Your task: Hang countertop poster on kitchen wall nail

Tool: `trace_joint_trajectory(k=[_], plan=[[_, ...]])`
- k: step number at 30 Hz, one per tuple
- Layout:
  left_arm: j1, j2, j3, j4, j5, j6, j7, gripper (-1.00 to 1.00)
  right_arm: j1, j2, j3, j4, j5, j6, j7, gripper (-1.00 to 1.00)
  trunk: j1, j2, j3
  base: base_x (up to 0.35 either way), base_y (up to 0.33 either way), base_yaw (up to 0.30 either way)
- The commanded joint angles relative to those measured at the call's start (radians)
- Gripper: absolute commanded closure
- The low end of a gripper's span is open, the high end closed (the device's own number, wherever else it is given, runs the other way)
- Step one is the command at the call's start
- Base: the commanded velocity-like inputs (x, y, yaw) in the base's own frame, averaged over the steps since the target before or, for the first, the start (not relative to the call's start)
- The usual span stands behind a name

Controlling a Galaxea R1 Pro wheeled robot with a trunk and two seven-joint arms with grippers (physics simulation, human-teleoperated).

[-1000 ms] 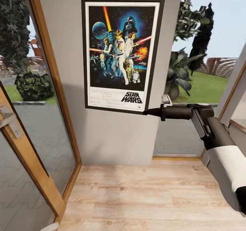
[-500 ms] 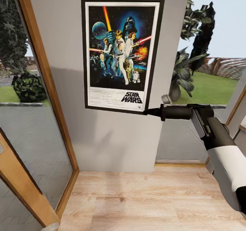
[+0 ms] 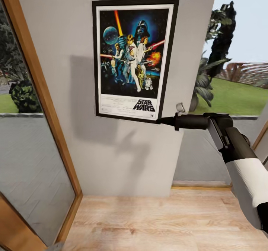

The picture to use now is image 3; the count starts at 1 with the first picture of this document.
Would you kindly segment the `poster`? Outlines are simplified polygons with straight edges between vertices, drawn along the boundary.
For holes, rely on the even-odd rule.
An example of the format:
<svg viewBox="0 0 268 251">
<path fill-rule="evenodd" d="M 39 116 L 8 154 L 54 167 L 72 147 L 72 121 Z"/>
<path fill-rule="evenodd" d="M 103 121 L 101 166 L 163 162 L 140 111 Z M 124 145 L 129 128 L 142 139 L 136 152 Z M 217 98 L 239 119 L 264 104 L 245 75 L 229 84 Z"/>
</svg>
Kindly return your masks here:
<svg viewBox="0 0 268 251">
<path fill-rule="evenodd" d="M 92 1 L 96 116 L 160 124 L 178 5 Z"/>
</svg>

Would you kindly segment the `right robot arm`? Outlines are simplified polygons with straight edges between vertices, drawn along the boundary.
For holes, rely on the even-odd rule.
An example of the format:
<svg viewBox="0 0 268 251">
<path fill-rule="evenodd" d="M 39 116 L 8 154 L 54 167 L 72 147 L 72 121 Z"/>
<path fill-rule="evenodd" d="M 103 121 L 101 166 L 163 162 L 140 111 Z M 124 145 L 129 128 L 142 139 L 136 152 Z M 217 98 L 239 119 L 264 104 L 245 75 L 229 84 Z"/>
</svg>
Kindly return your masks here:
<svg viewBox="0 0 268 251">
<path fill-rule="evenodd" d="M 268 171 L 250 148 L 247 136 L 233 127 L 228 113 L 187 114 L 183 102 L 176 104 L 173 117 L 157 119 L 158 123 L 186 129 L 208 129 L 231 177 L 241 210 L 256 229 L 268 233 Z"/>
</svg>

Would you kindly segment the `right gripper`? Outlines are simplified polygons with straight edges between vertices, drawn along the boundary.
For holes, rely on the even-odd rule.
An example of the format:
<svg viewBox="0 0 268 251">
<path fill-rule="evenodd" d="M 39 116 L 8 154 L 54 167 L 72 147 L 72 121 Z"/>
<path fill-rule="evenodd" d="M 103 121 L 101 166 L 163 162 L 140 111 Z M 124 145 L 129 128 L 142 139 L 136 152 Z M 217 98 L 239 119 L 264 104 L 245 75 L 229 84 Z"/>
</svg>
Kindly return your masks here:
<svg viewBox="0 0 268 251">
<path fill-rule="evenodd" d="M 178 116 L 178 112 L 173 117 L 165 117 L 156 120 L 158 123 L 163 123 L 171 126 L 175 126 L 175 131 L 179 131 L 179 128 L 195 129 L 196 127 L 196 115 L 186 114 Z"/>
</svg>

